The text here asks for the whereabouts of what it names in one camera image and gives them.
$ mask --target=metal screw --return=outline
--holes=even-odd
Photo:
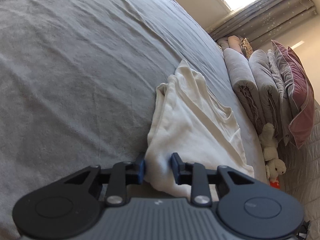
[[[194,198],[195,202],[198,203],[198,204],[208,204],[210,202],[210,198],[207,197],[207,196],[196,196]]]
[[[107,198],[107,202],[110,204],[121,204],[122,201],[123,199],[120,196],[110,196]]]

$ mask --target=white cloth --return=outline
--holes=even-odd
[[[207,89],[205,79],[182,60],[168,84],[156,88],[156,109],[148,134],[146,181],[176,197],[190,197],[189,185],[176,185],[169,165],[172,153],[184,162],[197,162],[207,169],[228,165],[251,177],[246,164],[240,128],[230,107]],[[210,185],[213,200],[218,200]]]

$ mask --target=velvet pillow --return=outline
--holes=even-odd
[[[314,92],[299,57],[288,47],[272,40],[276,64],[288,93],[293,120],[289,130],[297,148],[308,139],[313,128]]]

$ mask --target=white plush toy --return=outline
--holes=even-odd
[[[267,179],[269,179],[271,182],[276,182],[277,177],[284,174],[285,171],[286,166],[280,159],[273,159],[268,161],[266,164]]]
[[[259,141],[263,150],[263,157],[266,162],[267,179],[275,182],[276,178],[284,174],[286,166],[278,157],[278,141],[273,137],[274,127],[271,123],[263,126],[262,133],[259,135]]]
[[[278,141],[273,137],[275,129],[271,123],[267,123],[262,128],[259,135],[259,141],[263,150],[264,161],[270,161],[278,158]]]

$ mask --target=gray bed sheet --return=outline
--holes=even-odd
[[[24,194],[147,149],[155,88],[185,58],[235,112],[266,182],[257,134],[222,52],[174,0],[0,0],[0,239]]]

